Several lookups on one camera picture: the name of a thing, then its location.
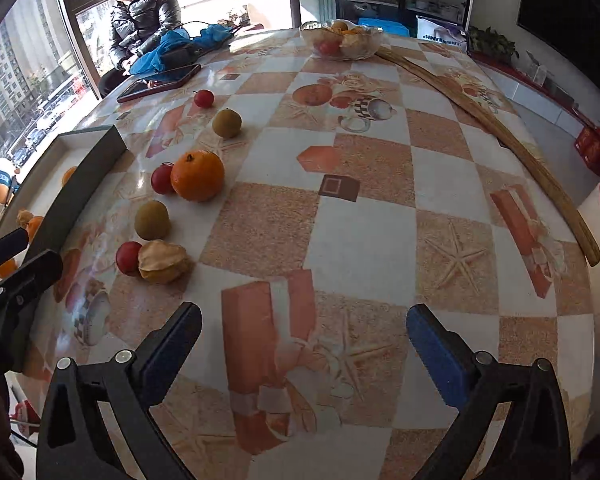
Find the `white printed bag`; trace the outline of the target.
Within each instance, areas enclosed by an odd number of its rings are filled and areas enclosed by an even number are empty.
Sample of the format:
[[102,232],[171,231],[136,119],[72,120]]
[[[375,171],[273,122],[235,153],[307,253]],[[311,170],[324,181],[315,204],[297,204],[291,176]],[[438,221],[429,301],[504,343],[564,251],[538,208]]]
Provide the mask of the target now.
[[418,39],[444,44],[460,49],[464,53],[467,52],[467,36],[462,26],[435,18],[427,18],[423,15],[417,15],[416,22]]

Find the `small papery husk fruit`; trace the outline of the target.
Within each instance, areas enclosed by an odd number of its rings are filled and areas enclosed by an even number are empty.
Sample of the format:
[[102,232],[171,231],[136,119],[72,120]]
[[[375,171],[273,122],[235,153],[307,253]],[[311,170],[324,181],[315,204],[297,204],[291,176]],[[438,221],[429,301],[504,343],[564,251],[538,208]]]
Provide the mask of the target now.
[[33,219],[34,214],[30,210],[20,209],[17,214],[17,223],[20,228],[25,229],[29,222]]

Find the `brown kiwi far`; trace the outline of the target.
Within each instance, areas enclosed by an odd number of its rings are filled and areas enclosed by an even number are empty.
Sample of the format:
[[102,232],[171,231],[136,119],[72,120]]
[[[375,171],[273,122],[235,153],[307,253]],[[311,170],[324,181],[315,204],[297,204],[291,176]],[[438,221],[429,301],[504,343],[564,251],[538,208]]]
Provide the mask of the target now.
[[223,139],[233,139],[242,130],[242,116],[230,108],[223,108],[213,118],[212,129]]

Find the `wrinkled mandarin orange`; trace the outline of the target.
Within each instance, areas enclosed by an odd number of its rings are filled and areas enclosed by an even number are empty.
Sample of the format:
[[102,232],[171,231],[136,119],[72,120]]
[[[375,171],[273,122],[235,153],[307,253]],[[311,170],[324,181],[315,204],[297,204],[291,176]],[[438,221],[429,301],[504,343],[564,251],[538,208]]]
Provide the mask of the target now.
[[189,151],[174,162],[171,184],[174,192],[189,202],[211,200],[222,191],[225,168],[217,154]]

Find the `large papery husk fruit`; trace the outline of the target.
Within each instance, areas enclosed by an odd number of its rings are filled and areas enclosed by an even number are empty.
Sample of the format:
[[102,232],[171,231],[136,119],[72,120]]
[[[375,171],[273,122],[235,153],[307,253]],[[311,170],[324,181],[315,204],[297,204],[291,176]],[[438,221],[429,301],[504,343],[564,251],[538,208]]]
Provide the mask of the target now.
[[193,260],[184,247],[163,240],[146,243],[138,253],[140,276],[149,283],[171,283],[188,272],[193,265]]

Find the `person in black jacket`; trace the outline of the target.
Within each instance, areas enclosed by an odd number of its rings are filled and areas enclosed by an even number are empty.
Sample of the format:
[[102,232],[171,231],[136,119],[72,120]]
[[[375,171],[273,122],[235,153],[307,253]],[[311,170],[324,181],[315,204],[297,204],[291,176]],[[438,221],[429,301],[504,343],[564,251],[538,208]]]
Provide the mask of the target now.
[[136,61],[155,50],[167,32],[181,26],[178,0],[114,0],[108,36],[112,69],[100,77],[100,96],[113,92],[129,77]]

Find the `smooth orange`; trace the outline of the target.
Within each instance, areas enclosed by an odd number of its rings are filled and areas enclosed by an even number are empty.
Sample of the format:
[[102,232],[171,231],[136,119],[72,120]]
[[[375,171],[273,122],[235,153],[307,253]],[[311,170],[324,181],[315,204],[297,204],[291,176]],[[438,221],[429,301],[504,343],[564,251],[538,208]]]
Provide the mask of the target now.
[[42,222],[44,220],[43,216],[33,216],[27,223],[26,226],[26,230],[28,233],[28,237],[29,237],[29,242],[32,242],[32,240],[35,237],[35,234],[38,232],[38,229],[40,228]]

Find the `dark red tablet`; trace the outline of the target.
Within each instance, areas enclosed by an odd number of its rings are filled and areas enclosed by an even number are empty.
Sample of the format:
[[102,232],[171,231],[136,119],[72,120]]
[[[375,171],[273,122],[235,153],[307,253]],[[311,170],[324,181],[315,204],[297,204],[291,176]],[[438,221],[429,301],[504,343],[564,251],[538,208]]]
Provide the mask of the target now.
[[135,78],[118,96],[119,104],[152,96],[153,94],[178,89],[187,84],[201,71],[201,65],[195,63],[162,73],[149,74]]

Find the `glass fruit bowl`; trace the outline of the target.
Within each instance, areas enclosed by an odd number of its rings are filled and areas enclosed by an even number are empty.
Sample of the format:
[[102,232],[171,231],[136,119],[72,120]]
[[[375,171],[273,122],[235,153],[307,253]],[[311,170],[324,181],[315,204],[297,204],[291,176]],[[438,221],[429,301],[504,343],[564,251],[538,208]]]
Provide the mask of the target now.
[[384,40],[384,31],[346,20],[310,21],[300,26],[300,36],[318,58],[362,61],[376,54]]

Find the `orange with stem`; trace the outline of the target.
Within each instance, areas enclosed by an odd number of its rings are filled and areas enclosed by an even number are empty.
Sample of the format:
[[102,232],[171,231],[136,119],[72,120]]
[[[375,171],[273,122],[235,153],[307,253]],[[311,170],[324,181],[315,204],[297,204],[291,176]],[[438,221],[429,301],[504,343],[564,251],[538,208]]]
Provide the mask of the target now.
[[14,258],[8,259],[6,262],[0,265],[0,280],[9,278],[18,269],[18,264]]

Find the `potted green plant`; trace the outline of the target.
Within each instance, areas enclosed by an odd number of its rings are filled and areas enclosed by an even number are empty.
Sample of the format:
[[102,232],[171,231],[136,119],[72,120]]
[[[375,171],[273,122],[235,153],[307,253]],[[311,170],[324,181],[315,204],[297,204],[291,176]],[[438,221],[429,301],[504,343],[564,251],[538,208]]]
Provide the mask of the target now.
[[480,29],[476,26],[470,26],[468,29],[468,47],[471,53],[482,54],[505,65],[512,65],[513,58],[519,58],[516,44],[491,27]]

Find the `long wooden plank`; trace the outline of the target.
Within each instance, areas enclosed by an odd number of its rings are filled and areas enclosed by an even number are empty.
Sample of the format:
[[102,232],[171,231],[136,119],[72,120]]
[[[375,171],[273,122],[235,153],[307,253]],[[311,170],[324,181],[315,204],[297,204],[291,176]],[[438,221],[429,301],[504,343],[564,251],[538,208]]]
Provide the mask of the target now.
[[526,167],[528,173],[542,188],[546,196],[553,202],[556,209],[562,215],[562,218],[568,224],[570,231],[581,248],[589,266],[597,266],[600,263],[600,246],[598,246],[595,237],[590,228],[580,215],[576,206],[564,188],[560,185],[554,174],[542,165],[532,153],[522,144],[516,136],[502,124],[491,112],[485,110],[469,96],[455,90],[439,76],[430,73],[419,65],[409,61],[403,56],[397,55],[390,49],[380,47],[376,52],[378,58],[382,58],[396,66],[402,67],[411,74],[425,81],[432,88],[446,96],[455,105],[464,110],[465,113],[480,122],[488,133],[495,136],[509,149],[519,161]]

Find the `white shallow tray box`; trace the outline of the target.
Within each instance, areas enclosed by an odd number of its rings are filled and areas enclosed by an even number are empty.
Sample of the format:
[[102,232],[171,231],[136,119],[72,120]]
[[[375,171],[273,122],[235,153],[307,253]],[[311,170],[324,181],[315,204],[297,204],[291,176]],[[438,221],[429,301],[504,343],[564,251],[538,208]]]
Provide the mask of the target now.
[[[18,211],[27,209],[44,220],[27,250],[18,256],[29,260],[45,249],[61,250],[84,206],[125,151],[114,125],[56,136],[1,213],[0,237],[17,227]],[[76,172],[61,186],[62,175],[72,166]]]

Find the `blue cloth bag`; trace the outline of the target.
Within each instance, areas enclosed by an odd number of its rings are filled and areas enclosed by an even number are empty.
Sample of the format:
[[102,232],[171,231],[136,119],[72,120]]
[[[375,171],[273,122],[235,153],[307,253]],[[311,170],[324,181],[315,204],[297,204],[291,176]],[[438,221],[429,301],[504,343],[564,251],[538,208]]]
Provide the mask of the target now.
[[190,73],[205,54],[232,39],[234,28],[212,24],[192,37],[184,28],[170,30],[154,50],[143,54],[130,69],[131,76],[159,82],[178,81]]

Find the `brown kiwi near husks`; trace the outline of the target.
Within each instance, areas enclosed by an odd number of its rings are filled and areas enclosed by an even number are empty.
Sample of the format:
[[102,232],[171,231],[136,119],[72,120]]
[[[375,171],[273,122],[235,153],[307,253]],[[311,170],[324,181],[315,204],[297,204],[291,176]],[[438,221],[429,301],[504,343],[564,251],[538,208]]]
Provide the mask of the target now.
[[168,236],[171,221],[166,206],[158,200],[144,203],[137,209],[134,229],[143,240],[162,240]]

